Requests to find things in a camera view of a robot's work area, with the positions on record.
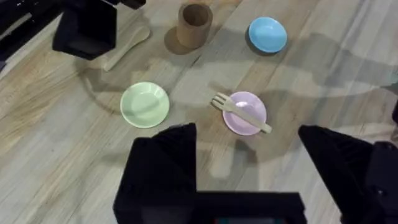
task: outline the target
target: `plate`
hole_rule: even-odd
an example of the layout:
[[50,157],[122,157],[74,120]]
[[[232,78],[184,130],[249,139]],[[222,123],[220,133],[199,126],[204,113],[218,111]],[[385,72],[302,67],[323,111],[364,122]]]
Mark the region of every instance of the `plate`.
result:
[[130,86],[120,101],[123,118],[137,128],[157,126],[166,118],[169,108],[166,91],[150,82]]
[[255,19],[249,26],[249,38],[257,49],[265,53],[279,52],[287,43],[285,28],[271,17]]
[[[265,123],[267,121],[267,110],[262,101],[253,93],[241,91],[232,94],[231,99],[235,105],[242,108],[245,112],[255,116],[258,120]],[[247,123],[240,117],[230,112],[223,111],[223,117],[226,125],[235,132],[243,136],[251,136],[257,134],[260,129]]]

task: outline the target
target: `wooden cup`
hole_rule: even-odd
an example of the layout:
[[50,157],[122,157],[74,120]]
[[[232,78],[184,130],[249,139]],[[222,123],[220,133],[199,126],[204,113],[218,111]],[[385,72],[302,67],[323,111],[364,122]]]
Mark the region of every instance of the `wooden cup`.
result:
[[178,12],[177,39],[180,44],[197,49],[205,44],[213,13],[205,4],[184,4]]

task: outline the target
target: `small plate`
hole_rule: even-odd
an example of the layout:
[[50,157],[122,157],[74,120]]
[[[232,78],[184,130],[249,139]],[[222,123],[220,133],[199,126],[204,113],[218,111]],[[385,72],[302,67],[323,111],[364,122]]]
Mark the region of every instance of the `small plate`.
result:
[[[242,91],[234,93],[230,97],[236,103],[236,106],[255,116],[263,123],[267,121],[266,107],[256,95]],[[226,125],[236,134],[250,136],[260,131],[259,128],[247,123],[235,114],[223,111],[223,117]]]
[[123,118],[137,128],[151,128],[167,116],[170,101],[162,87],[150,82],[130,86],[120,101]]
[[255,19],[249,26],[249,38],[257,49],[265,53],[279,52],[287,43],[285,28],[271,17]]

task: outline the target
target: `wooden fork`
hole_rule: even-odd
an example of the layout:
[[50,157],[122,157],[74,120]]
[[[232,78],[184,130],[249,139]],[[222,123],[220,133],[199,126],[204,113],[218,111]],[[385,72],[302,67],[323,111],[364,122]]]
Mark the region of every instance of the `wooden fork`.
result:
[[259,121],[257,118],[248,114],[246,111],[235,105],[235,102],[228,96],[217,93],[217,95],[211,100],[211,103],[220,110],[231,112],[236,116],[239,116],[243,120],[247,121],[249,124],[259,128],[261,131],[265,133],[271,133],[272,127],[266,123]]

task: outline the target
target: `utensil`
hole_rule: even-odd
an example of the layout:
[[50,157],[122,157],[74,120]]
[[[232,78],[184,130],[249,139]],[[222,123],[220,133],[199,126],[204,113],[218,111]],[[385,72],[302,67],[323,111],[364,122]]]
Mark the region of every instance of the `utensil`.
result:
[[177,39],[189,49],[206,43],[213,13],[206,4],[184,4],[178,12]]
[[249,26],[249,38],[253,45],[265,53],[276,53],[287,43],[283,25],[271,17],[259,17]]
[[136,83],[122,95],[120,110],[123,118],[137,128],[151,128],[167,116],[170,101],[162,87],[150,82]]
[[270,133],[272,128],[265,123],[266,109],[262,101],[249,92],[237,92],[228,97],[222,93],[211,101],[214,106],[223,110],[227,126],[241,135],[253,135],[260,130]]
[[149,35],[150,29],[147,26],[138,27],[121,49],[116,48],[107,54],[107,58],[110,59],[104,64],[103,69],[107,72],[110,71],[130,49],[146,40]]

